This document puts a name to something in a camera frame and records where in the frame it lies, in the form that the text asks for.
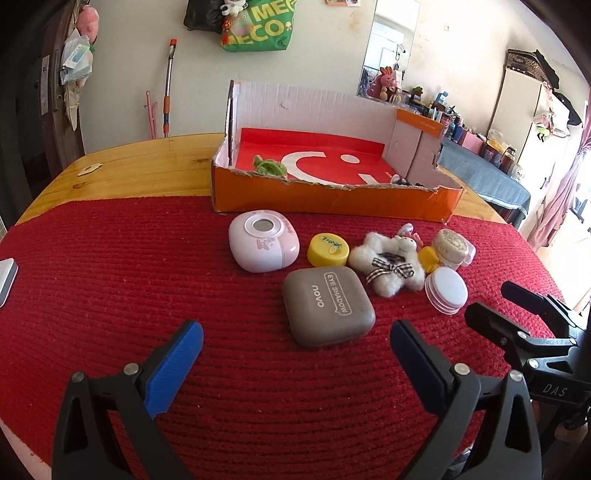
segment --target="plastic bag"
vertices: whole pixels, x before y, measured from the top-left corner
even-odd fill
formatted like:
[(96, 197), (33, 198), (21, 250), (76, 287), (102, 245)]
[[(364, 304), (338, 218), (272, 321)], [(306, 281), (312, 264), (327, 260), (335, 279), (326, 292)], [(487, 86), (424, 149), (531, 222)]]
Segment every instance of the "plastic bag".
[(509, 147), (509, 145), (503, 141), (503, 134), (492, 128), (488, 132), (488, 144), (501, 154), (504, 154)]
[(248, 8), (223, 23), (227, 51), (285, 50), (291, 41), (297, 0), (250, 0)]
[(66, 40), (61, 53), (60, 78), (62, 85), (90, 76), (94, 59), (90, 48), (89, 38), (86, 35), (80, 36), (75, 28)]
[(189, 30), (222, 33), (224, 0), (189, 0), (184, 26)]

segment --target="yellow jar lid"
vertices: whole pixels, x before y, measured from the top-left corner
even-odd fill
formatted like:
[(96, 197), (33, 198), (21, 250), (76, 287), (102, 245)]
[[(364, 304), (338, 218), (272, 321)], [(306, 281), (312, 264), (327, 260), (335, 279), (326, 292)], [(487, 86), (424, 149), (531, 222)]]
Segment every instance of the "yellow jar lid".
[(433, 247), (422, 248), (418, 253), (418, 260), (426, 273), (432, 273), (439, 267), (439, 257)]
[(333, 233), (319, 233), (308, 247), (308, 261), (315, 267), (345, 265), (349, 258), (349, 245)]

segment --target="sticker on table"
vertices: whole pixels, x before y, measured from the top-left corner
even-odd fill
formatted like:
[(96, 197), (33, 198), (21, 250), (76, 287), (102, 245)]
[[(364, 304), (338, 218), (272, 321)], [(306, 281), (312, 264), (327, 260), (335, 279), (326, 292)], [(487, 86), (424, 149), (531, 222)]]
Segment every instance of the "sticker on table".
[(95, 170), (98, 170), (102, 166), (103, 166), (102, 163), (94, 163), (92, 165), (88, 165), (87, 167), (83, 168), (82, 170), (80, 170), (78, 172), (78, 176), (81, 177), (82, 175), (88, 175), (89, 173), (92, 173)]

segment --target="white device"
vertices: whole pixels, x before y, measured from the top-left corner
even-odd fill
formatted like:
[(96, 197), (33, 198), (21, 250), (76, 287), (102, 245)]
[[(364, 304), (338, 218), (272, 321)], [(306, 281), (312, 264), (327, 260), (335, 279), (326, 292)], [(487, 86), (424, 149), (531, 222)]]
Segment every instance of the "white device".
[(289, 267), (300, 253), (300, 241), (290, 221), (273, 210), (238, 215), (228, 232), (238, 265), (250, 273)]
[(3, 307), (17, 276), (18, 266), (13, 258), (0, 262), (0, 307)]

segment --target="bottle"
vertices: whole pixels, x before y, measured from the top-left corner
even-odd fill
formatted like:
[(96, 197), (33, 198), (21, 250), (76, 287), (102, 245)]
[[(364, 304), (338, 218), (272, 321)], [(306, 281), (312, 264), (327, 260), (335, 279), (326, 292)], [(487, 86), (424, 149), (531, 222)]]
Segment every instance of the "bottle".
[(453, 138), (453, 134), (456, 132), (456, 127), (460, 123), (460, 118), (457, 116), (452, 123), (449, 124), (449, 129), (447, 129), (446, 137), (450, 140)]
[(508, 174), (515, 165), (515, 154), (517, 151), (513, 147), (508, 147), (501, 160), (500, 169), (503, 173)]

